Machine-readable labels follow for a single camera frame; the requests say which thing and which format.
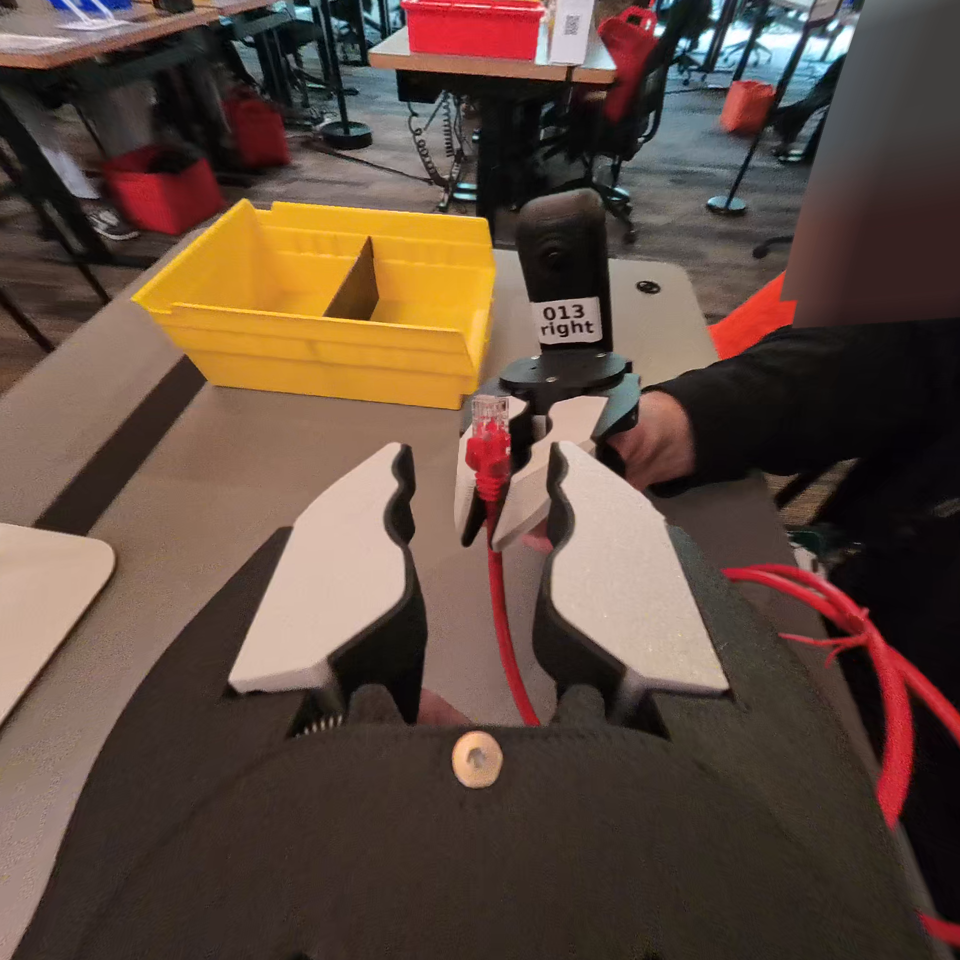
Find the orange-red floor bin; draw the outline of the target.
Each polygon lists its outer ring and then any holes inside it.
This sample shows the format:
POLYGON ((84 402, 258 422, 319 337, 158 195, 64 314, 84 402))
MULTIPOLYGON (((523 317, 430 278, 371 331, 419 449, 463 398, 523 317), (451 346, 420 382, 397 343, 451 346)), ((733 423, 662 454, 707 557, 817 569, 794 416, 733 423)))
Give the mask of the orange-red floor bin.
POLYGON ((770 112, 776 87, 752 79, 731 82, 719 117, 722 131, 735 137, 752 137, 759 132, 770 112))

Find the black stanchion pole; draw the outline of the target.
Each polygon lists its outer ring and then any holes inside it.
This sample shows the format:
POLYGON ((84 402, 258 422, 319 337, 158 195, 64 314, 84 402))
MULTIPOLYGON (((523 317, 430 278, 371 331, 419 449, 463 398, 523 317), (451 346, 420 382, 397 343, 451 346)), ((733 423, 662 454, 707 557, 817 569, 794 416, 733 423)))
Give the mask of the black stanchion pole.
POLYGON ((822 12, 822 9, 818 7, 820 5, 821 2, 817 1, 757 2, 755 23, 753 24, 753 29, 750 33, 750 39, 747 47, 745 48, 741 57, 741 63, 734 72, 733 79, 735 81, 738 81, 741 78, 742 70, 749 62, 750 54, 754 45, 762 34, 764 25, 768 18, 768 13, 772 7, 785 9, 786 11, 803 15, 803 20, 798 35, 798 41, 789 55, 786 66, 784 67, 775 87, 774 98, 764 116, 763 121, 761 122, 758 131, 752 138, 750 147, 744 156, 744 159, 739 167, 736 177, 728 189, 728 192, 725 195, 711 197, 705 203, 705 207, 710 213, 721 217, 740 217, 745 214, 747 210, 747 203, 743 199, 738 198, 739 187, 750 168, 754 154, 762 141, 764 131, 769 124, 771 116, 779 108, 786 95, 786 90, 788 89, 802 56, 806 51, 811 35, 814 33, 818 24, 822 22, 822 19, 817 19, 815 16, 815 14, 822 12))
POLYGON ((325 81, 337 105, 336 117, 321 125, 319 129, 320 139, 326 146, 335 151, 350 152, 363 150, 373 145, 373 132, 366 124, 352 120, 348 111, 347 94, 341 75, 340 58, 334 36, 330 2, 312 2, 311 7, 314 13, 319 15, 323 49, 326 55, 324 66, 325 81))

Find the red bag on chair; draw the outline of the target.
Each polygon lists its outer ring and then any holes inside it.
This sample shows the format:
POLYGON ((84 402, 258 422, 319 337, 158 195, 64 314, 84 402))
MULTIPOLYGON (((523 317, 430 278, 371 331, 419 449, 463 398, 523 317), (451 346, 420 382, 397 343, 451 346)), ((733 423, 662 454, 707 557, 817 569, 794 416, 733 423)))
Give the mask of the red bag on chair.
POLYGON ((617 125, 629 114, 647 66, 657 47, 657 15, 648 6, 628 6, 606 17, 598 36, 615 64, 615 80, 606 91, 603 116, 617 125))

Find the orange cloth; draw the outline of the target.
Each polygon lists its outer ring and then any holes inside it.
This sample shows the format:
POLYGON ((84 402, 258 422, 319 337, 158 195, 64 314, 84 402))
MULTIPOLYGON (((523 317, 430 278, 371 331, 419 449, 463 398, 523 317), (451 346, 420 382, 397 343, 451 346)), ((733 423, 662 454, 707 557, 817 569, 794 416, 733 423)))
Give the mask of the orange cloth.
POLYGON ((781 272, 709 327, 720 361, 742 354, 772 332, 793 324, 797 302, 782 298, 785 277, 786 272, 781 272))

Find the red plastic tote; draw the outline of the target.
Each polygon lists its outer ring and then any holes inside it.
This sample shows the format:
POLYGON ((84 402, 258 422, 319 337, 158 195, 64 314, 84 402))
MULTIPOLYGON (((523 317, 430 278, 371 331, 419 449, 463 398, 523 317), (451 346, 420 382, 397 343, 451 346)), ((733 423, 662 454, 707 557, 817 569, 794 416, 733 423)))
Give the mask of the red plastic tote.
POLYGON ((537 1, 401 1, 411 52, 532 62, 546 8, 537 1))

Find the yellow plastic bin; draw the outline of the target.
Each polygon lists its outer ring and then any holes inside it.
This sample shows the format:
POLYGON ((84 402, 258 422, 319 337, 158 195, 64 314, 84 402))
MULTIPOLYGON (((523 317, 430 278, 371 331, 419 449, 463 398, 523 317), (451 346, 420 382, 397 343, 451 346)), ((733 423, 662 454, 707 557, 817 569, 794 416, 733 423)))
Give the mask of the yellow plastic bin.
POLYGON ((479 386, 495 278, 484 219, 243 199, 132 299, 214 385, 457 410, 479 386), (325 318, 368 235, 372 319, 325 318))

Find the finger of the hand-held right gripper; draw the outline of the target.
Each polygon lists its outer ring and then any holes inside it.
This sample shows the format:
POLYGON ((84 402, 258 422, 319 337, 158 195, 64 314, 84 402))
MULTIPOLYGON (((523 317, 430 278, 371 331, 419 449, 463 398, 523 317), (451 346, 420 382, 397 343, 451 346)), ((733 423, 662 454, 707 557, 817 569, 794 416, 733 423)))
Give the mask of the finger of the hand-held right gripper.
POLYGON ((470 466, 467 459, 469 442, 474 436, 474 420, 486 423, 490 419, 486 414, 474 414, 476 401, 481 401, 485 409, 494 409, 496 414, 503 413, 500 421, 510 435, 511 457, 506 480, 526 463, 530 450, 530 412, 526 400, 507 394, 474 394, 463 402, 453 516, 454 526, 464 547, 472 545, 486 522, 485 502, 476 491, 476 468, 470 466))
POLYGON ((543 436, 533 442, 528 461, 510 478, 491 537, 493 550, 502 551, 546 519, 550 503, 546 482, 552 445, 570 442, 585 453, 596 455, 594 431, 607 403, 605 395, 580 395, 551 407, 543 436))

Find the white sign with code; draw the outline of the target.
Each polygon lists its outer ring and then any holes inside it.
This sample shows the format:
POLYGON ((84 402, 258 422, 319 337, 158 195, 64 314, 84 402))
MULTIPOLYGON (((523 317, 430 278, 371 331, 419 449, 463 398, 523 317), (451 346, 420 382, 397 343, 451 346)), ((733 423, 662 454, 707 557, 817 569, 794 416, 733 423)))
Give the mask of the white sign with code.
POLYGON ((582 66, 594 27, 594 1, 547 1, 548 63, 582 66))

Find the person's black clothing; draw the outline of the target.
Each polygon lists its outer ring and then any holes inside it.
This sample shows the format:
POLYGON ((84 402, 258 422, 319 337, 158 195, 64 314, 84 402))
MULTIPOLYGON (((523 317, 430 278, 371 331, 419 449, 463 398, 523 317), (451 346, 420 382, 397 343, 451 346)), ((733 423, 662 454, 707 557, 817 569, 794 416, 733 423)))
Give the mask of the person's black clothing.
MULTIPOLYGON (((859 463, 813 522, 829 578, 957 709, 958 456, 883 486, 866 474, 859 463)), ((934 906, 958 922, 958 745, 929 708, 913 709, 916 757, 901 822, 934 906)))

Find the dark bin divider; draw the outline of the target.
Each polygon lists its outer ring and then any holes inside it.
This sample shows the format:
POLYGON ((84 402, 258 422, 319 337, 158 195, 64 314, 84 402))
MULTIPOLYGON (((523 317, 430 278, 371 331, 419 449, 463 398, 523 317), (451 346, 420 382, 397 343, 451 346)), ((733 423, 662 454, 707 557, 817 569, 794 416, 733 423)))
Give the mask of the dark bin divider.
POLYGON ((367 235, 329 305, 324 318, 368 322, 378 308, 379 290, 374 238, 367 235))

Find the red floor bin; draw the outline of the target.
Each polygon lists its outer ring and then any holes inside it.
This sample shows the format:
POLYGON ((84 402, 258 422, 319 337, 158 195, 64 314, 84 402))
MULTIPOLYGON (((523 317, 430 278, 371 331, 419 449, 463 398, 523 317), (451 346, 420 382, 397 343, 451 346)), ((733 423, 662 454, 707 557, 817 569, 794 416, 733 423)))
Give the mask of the red floor bin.
POLYGON ((101 172, 126 220, 141 231, 185 234, 226 205, 207 158, 188 146, 130 150, 104 160, 101 172))

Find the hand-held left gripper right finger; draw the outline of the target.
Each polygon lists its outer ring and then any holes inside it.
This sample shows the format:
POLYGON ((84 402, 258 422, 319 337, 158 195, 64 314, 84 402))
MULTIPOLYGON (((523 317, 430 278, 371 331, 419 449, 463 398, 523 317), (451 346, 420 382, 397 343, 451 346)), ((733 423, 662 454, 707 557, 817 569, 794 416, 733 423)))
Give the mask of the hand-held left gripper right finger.
POLYGON ((533 650, 557 699, 590 687, 606 716, 625 722, 651 693, 729 694, 661 512, 569 440, 551 447, 546 488, 552 550, 536 597, 533 650))

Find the black office chair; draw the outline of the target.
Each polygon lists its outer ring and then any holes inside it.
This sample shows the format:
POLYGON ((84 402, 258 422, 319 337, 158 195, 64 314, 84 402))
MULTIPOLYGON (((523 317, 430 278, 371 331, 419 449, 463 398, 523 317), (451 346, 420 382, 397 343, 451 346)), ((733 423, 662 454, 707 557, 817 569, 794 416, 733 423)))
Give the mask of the black office chair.
MULTIPOLYGON (((623 226, 623 241, 628 245, 635 243, 638 232, 633 221, 631 195, 619 182, 622 168, 658 133, 666 100, 669 70, 675 62, 681 42, 699 36, 705 29, 710 19, 711 7, 711 2, 671 2, 662 31, 657 32, 655 27, 656 47, 644 69, 640 89, 631 103, 628 115, 616 125, 607 123, 603 116, 606 94, 614 84, 616 76, 606 90, 602 104, 594 108, 593 128, 585 147, 586 179, 588 185, 600 196, 606 212, 623 226)), ((602 42, 598 29, 597 36, 602 42)))

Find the person's right forearm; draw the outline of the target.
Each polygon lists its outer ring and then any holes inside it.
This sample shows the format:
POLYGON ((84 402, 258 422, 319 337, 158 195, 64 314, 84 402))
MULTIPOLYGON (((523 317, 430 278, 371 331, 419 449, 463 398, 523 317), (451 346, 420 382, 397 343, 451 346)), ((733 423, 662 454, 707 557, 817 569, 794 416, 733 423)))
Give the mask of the person's right forearm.
POLYGON ((692 466, 659 496, 905 453, 958 427, 956 318, 775 330, 731 358, 656 384, 683 409, 692 466))

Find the wooden desk with black legs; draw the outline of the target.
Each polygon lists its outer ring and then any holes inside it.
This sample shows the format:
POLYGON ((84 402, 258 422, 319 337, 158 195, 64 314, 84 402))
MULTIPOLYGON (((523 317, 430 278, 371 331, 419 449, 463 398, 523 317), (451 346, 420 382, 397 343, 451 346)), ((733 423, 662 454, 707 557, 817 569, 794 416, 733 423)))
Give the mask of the wooden desk with black legs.
POLYGON ((393 70, 398 99, 427 102, 435 92, 466 97, 479 115, 476 147, 476 214, 496 234, 500 210, 517 208, 534 194, 533 156, 540 114, 572 88, 604 90, 617 67, 594 28, 589 29, 585 62, 561 66, 547 61, 546 30, 532 60, 490 56, 414 53, 402 28, 368 52, 370 66, 393 70))

